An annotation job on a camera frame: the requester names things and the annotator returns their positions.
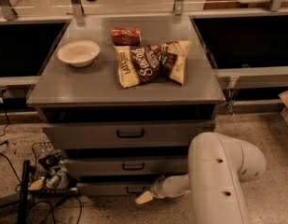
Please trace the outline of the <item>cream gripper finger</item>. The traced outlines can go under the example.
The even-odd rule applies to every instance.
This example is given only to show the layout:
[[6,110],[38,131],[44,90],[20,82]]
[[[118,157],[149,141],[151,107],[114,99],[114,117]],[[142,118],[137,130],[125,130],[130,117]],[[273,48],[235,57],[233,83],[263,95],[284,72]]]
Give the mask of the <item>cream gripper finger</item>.
[[152,192],[150,190],[146,190],[135,199],[135,202],[138,205],[140,205],[140,204],[151,202],[153,199],[154,199],[154,196]]

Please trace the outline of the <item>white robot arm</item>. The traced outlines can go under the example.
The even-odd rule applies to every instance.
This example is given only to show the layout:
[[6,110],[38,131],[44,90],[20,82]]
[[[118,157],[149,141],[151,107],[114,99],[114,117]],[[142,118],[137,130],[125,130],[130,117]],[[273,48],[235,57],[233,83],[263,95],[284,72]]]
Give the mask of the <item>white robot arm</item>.
[[135,199],[177,198],[190,193],[194,224],[251,224],[240,183],[266,171],[266,158],[255,145],[220,133],[201,133],[188,150],[186,175],[161,176]]

